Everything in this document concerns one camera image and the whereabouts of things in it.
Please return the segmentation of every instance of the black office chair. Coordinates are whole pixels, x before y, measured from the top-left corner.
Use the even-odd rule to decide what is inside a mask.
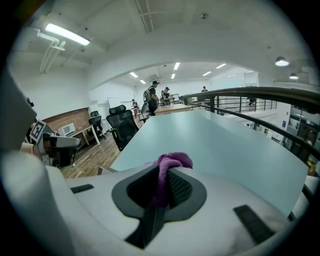
[[[106,120],[112,127],[110,132],[119,151],[122,151],[139,129],[131,110],[126,110],[125,105],[110,108],[109,114]]]
[[[150,117],[150,111],[147,102],[143,103],[140,114],[143,116],[143,118],[140,118],[139,115],[139,121],[143,121],[143,123],[145,123],[147,119]]]
[[[101,126],[101,115],[98,115],[96,117],[93,117],[93,118],[90,118],[89,120],[89,124],[90,125],[93,125],[93,129],[95,131],[95,134],[98,138],[104,138],[106,139],[105,137],[105,134],[103,132],[103,129],[102,129],[102,126]],[[93,135],[92,131],[88,131],[88,134],[89,135]]]
[[[93,125],[93,129],[95,131],[95,134],[98,138],[104,138],[106,139],[106,136],[103,132],[102,126],[101,126],[101,115],[99,115],[98,111],[93,111],[90,113],[90,119],[89,124]],[[91,130],[87,131],[88,135],[93,135],[94,133]]]
[[[100,116],[98,111],[93,111],[90,113],[90,118],[95,118],[97,116]]]

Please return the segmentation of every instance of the computer monitor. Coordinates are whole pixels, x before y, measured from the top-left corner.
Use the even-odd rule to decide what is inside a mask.
[[[179,101],[179,94],[170,94],[171,98],[174,98],[173,101],[174,102],[178,102]]]

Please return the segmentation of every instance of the white table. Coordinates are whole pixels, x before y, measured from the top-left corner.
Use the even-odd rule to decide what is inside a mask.
[[[99,139],[98,139],[98,137],[97,137],[97,134],[96,134],[96,131],[95,131],[93,125],[90,125],[90,126],[84,128],[84,129],[81,129],[81,130],[76,130],[75,132],[72,132],[72,133],[68,134],[67,137],[74,137],[74,136],[82,133],[85,143],[89,146],[89,141],[87,140],[85,131],[88,130],[88,129],[90,129],[90,128],[91,128],[91,130],[92,130],[92,133],[93,133],[93,136],[94,136],[94,138],[95,138],[96,143],[97,143],[98,145],[100,145],[100,141],[99,141]]]
[[[278,143],[205,110],[151,116],[111,168],[138,167],[169,152],[187,153],[195,172],[234,180],[286,216],[308,173],[308,167]]]

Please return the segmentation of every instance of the ceiling pipe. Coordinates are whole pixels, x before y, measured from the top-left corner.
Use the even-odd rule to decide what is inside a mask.
[[[53,55],[50,63],[49,63],[48,66],[46,67],[44,73],[46,73],[46,74],[48,73],[48,71],[49,71],[52,63],[54,62],[55,58],[57,57],[58,53],[59,53],[60,51],[64,51],[64,50],[65,50],[65,49],[64,49],[65,44],[66,44],[66,41],[62,41],[62,42],[60,43],[60,45],[59,45],[59,48],[56,48],[56,49],[55,49],[55,53],[54,53],[54,55]]]
[[[40,69],[39,69],[39,73],[41,74],[43,72],[43,69],[44,69],[47,61],[48,61],[48,58],[50,57],[50,55],[52,53],[52,50],[53,50],[52,46],[56,47],[58,45],[58,43],[59,43],[59,39],[55,38],[53,36],[49,36],[49,35],[46,35],[44,33],[41,33],[40,29],[34,28],[34,30],[37,31],[37,35],[36,35],[37,37],[51,41],[51,43],[49,44],[49,46],[46,49],[46,51],[44,53],[44,56],[42,58],[42,62],[41,62]]]

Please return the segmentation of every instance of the mesh chair back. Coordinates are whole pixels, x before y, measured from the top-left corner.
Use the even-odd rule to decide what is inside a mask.
[[[98,111],[93,111],[93,112],[90,113],[90,117],[91,118],[94,118],[96,116],[99,116],[99,112]]]
[[[141,114],[146,113],[147,110],[148,110],[148,103],[145,102],[145,103],[143,103],[143,106],[142,106],[142,108],[141,108]]]
[[[120,105],[120,106],[116,106],[116,107],[112,107],[109,109],[109,114],[110,115],[115,115],[117,113],[121,113],[123,111],[125,111],[127,108],[125,105]]]
[[[126,110],[124,105],[109,109],[110,115],[106,120],[113,129],[116,129],[119,145],[124,148],[139,130],[131,110]]]
[[[99,135],[102,132],[101,115],[89,119],[89,124],[93,125],[94,131]]]

